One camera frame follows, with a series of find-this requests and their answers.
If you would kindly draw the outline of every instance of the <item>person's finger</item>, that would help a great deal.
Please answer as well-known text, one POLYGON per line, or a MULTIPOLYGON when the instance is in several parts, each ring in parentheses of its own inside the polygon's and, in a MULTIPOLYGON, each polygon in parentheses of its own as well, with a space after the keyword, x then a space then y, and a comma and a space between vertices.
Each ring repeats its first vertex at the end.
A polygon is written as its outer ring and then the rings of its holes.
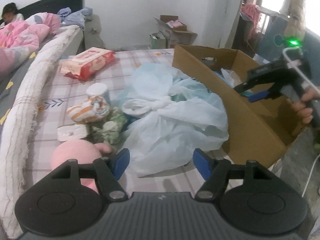
POLYGON ((305 109, 302 109, 300 110, 297 115, 298 117, 300 117, 301 119, 304 119, 304 118, 308 118, 312 115, 312 109, 311 108, 305 108, 305 109))
POLYGON ((320 98, 320 95, 311 88, 301 97, 301 101, 308 102, 314 98, 320 98))
POLYGON ((304 118, 302 120, 302 122, 303 122, 303 124, 309 124, 312 121, 312 119, 313 119, 313 116, 311 115, 311 116, 309 116, 307 118, 304 118))
POLYGON ((306 108, 306 104, 303 103, 303 102, 296 102, 296 103, 293 103, 292 105, 292 109, 295 111, 295 112, 298 112, 302 109, 305 109, 306 108))

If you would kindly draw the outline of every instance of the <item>plush toy ear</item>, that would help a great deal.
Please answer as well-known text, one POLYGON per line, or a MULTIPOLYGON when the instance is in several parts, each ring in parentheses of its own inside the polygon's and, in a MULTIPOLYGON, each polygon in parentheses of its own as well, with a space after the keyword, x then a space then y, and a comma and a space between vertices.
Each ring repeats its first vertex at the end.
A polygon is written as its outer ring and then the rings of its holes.
POLYGON ((107 143, 96 143, 94 146, 102 153, 111 153, 112 149, 107 143))

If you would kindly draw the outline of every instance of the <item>plaid bedsheet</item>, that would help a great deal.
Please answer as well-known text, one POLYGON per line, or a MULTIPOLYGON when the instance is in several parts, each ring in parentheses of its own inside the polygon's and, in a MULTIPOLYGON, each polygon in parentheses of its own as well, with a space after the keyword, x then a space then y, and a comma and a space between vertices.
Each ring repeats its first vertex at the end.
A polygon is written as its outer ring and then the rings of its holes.
MULTIPOLYGON (((91 82, 80 83, 57 72, 47 81, 42 91, 42 99, 37 116, 37 127, 29 145, 26 166, 26 186, 31 187, 50 172, 50 159, 57 141, 57 127, 73 123, 66 116, 70 106, 84 101, 86 89, 95 82, 105 83, 110 91, 110 99, 123 90, 130 82, 132 72, 144 63, 172 64, 174 49, 123 51, 115 54, 116 60, 108 68, 100 71, 91 82)), ((197 192, 203 178, 190 162, 187 166, 143 178, 125 172, 120 179, 121 186, 131 194, 133 191, 197 192)), ((241 183, 232 181, 229 188, 241 183)))

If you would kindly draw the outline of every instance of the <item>red and white tissue package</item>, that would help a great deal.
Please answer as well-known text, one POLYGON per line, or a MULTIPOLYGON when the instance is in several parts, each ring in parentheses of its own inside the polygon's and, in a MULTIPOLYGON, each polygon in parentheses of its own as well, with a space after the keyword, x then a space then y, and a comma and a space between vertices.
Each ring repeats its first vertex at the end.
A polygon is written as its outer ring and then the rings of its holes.
POLYGON ((114 54, 111 50, 92 47, 76 56, 61 60, 60 72, 74 79, 90 81, 94 73, 115 59, 114 54))

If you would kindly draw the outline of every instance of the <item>window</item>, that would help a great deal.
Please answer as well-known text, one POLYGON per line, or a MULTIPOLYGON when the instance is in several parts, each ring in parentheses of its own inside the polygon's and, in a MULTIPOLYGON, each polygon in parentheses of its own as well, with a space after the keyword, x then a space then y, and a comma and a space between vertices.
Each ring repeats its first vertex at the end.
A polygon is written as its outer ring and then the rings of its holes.
MULTIPOLYGON (((262 0, 262 7, 279 12, 284 0, 262 0)), ((320 36, 320 0, 306 0, 306 25, 307 28, 320 36)))

